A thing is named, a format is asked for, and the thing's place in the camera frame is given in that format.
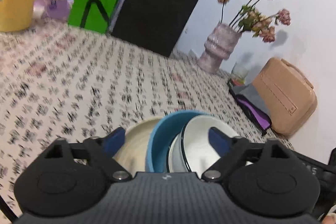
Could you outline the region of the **person's right hand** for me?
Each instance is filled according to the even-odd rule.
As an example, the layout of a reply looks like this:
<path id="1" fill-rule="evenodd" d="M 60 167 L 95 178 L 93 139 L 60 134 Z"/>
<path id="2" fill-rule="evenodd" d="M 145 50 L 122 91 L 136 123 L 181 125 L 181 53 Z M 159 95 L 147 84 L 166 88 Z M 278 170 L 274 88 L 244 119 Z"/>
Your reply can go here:
<path id="1" fill-rule="evenodd" d="M 336 224 L 336 214 L 328 214 L 321 222 L 322 224 Z"/>

